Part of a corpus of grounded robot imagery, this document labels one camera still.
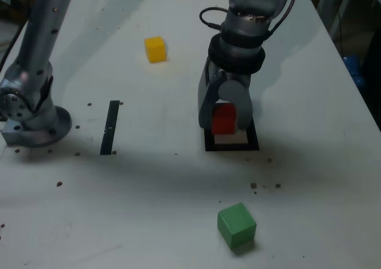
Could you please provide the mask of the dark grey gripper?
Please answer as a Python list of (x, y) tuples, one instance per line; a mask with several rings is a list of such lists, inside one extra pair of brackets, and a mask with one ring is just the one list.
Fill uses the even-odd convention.
[(249, 89), (238, 80), (228, 79), (226, 72), (208, 57), (198, 85), (198, 121), (201, 128), (211, 128), (213, 107), (218, 98), (235, 106), (237, 128), (245, 130), (252, 119)]

